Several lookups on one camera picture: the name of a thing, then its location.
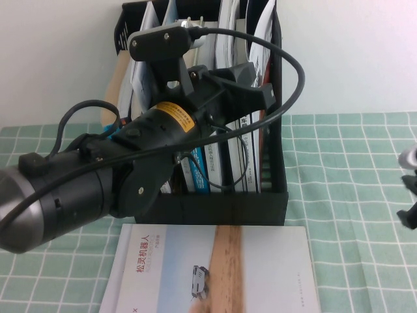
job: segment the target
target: booklet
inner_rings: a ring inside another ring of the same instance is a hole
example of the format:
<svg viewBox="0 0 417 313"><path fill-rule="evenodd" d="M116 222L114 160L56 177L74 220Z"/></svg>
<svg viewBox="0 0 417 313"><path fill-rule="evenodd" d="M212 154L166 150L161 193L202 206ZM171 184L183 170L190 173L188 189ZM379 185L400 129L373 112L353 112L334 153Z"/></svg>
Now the booklet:
<svg viewBox="0 0 417 313"><path fill-rule="evenodd" d="M304 227L124 225L100 313L320 312Z"/></svg>

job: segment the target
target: printed robot image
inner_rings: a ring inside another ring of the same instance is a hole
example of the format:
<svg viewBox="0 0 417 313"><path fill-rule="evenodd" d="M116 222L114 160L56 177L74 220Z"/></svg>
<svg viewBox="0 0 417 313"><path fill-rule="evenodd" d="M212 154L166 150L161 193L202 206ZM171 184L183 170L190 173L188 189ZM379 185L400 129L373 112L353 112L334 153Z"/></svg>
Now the printed robot image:
<svg viewBox="0 0 417 313"><path fill-rule="evenodd" d="M207 285L207 278L209 277L209 270L203 266L193 267L193 284L191 294L194 298L200 300L206 299L209 293L209 287Z"/></svg>

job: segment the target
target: black file organizer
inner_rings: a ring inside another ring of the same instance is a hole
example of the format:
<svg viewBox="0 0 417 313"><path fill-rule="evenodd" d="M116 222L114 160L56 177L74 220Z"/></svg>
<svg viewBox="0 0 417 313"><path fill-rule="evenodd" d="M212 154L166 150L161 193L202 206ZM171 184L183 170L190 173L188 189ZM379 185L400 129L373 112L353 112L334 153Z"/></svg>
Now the black file organizer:
<svg viewBox="0 0 417 313"><path fill-rule="evenodd" d="M168 1L153 1L153 4L158 19L162 23ZM126 49L129 35L139 31L141 20L135 16L142 14L145 7L146 2L122 5L122 14L115 28L117 53ZM177 0L179 16L188 14L193 20L198 20L201 15L206 16L208 13L210 13L209 15L218 14L219 8L220 0ZM281 29L276 13L272 23L272 41L281 46ZM271 56L270 81L277 97L276 107L278 108L282 105L281 58L274 54ZM270 125L267 133L264 145L268 145L271 192L260 194L212 193L210 195L161 194L148 212L135 216L136 222L138 224L282 226L287 211L288 191L281 144L281 120Z"/></svg>

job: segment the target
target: table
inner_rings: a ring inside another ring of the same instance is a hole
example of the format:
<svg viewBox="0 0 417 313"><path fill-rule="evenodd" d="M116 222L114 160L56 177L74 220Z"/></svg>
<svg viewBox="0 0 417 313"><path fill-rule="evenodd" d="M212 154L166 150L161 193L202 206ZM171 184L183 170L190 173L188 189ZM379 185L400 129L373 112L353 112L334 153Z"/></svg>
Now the table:
<svg viewBox="0 0 417 313"><path fill-rule="evenodd" d="M47 155L56 125L0 131L0 167ZM64 146L97 124L68 125ZM417 232L396 212L415 198L397 155L417 113L286 115L286 225L305 226L323 312L416 312ZM98 312L124 222L106 217L23 255L0 252L0 312Z"/></svg>

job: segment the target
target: yellow label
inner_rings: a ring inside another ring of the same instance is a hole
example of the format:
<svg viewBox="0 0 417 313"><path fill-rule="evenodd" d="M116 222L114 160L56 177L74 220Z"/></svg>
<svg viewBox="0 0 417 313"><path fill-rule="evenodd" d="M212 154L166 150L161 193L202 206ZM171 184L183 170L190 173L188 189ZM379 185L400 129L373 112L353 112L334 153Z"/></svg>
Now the yellow label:
<svg viewBox="0 0 417 313"><path fill-rule="evenodd" d="M188 113L182 109L178 104L172 102L159 102L153 106L152 109L157 109L168 113L181 125L185 132L188 132L194 127L194 121Z"/></svg>

